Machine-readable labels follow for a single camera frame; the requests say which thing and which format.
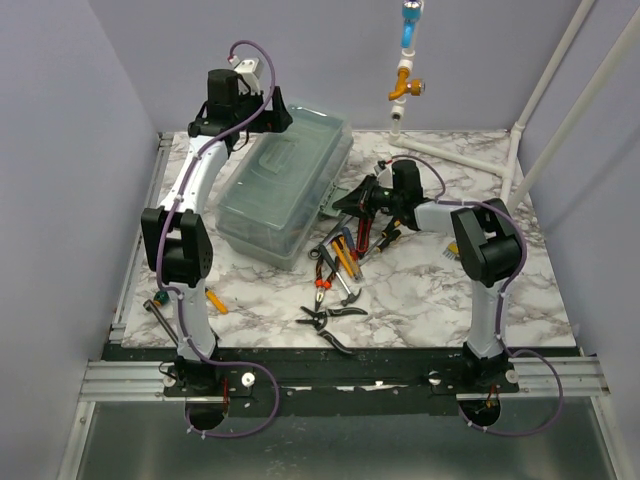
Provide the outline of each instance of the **pliers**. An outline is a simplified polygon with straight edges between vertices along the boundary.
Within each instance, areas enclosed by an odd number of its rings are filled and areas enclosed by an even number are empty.
[[[317,312],[320,309],[320,305],[322,305],[322,301],[324,300],[324,293],[331,288],[331,284],[336,278],[336,272],[332,271],[326,280],[322,280],[322,264],[324,263],[324,259],[322,255],[318,258],[316,262],[316,304],[315,311]],[[340,267],[339,258],[335,259],[336,267]]]
[[[316,329],[318,335],[320,335],[331,345],[333,345],[336,350],[344,353],[345,355],[355,355],[355,352],[353,350],[349,350],[347,347],[345,347],[336,337],[334,337],[330,332],[327,332],[324,328],[327,326],[329,317],[344,317],[346,315],[368,315],[368,312],[356,307],[338,309],[328,308],[324,312],[312,312],[307,307],[300,307],[300,309],[307,315],[311,316],[311,318],[296,320],[297,323],[301,323],[303,325],[313,325],[313,328]]]

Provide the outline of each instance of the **hammer head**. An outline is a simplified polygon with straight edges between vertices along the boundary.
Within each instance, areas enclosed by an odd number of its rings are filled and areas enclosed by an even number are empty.
[[[362,289],[360,289],[358,293],[351,292],[349,296],[344,300],[342,300],[340,303],[342,303],[343,307],[346,307],[347,305],[351,305],[352,303],[355,303],[356,300],[358,300],[358,298],[360,298],[361,293],[362,293]]]

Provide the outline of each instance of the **red tool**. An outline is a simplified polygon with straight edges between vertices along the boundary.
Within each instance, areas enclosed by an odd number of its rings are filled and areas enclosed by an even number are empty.
[[[322,279],[322,264],[324,263],[324,259],[322,256],[318,258],[316,262],[316,312],[320,308],[322,301],[324,300],[324,292],[331,288],[331,284],[336,278],[336,271],[332,270],[326,280]],[[336,267],[340,266],[339,259],[336,257],[335,259]]]

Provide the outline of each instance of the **brass valve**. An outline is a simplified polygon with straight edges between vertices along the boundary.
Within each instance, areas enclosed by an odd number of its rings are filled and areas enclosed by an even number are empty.
[[[396,82],[396,89],[389,93],[389,101],[397,100],[406,93],[410,93],[414,97],[419,96],[424,91],[424,84],[422,79],[414,78],[409,81],[409,69],[406,67],[400,67],[398,69],[398,81]]]

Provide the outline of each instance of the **black pliers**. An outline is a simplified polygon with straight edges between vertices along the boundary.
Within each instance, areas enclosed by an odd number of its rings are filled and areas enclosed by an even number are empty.
[[[336,337],[334,337],[330,332],[327,332],[324,328],[327,326],[329,317],[344,317],[346,315],[368,315],[368,312],[356,307],[338,309],[327,308],[327,310],[324,312],[314,312],[307,307],[300,307],[300,309],[311,318],[296,320],[297,323],[301,323],[304,325],[313,325],[313,328],[316,329],[318,335],[320,335],[331,345],[333,345],[336,350],[344,353],[345,355],[355,355],[355,352],[353,350],[349,350],[347,347],[342,345],[342,343],[340,343],[340,341]]]

